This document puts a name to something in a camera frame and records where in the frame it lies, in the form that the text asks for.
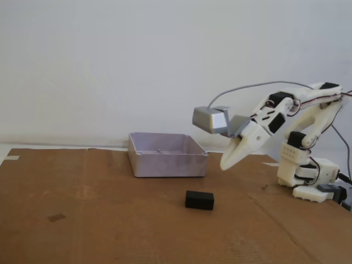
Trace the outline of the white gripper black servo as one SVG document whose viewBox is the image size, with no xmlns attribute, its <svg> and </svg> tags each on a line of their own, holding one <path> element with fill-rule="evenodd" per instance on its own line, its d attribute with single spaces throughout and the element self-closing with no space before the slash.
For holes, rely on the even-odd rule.
<svg viewBox="0 0 352 264">
<path fill-rule="evenodd" d="M 253 152 L 258 151 L 285 123 L 285 115 L 271 113 L 255 116 L 238 137 L 230 140 L 224 151 L 220 168 L 223 171 L 231 168 Z"/>
</svg>

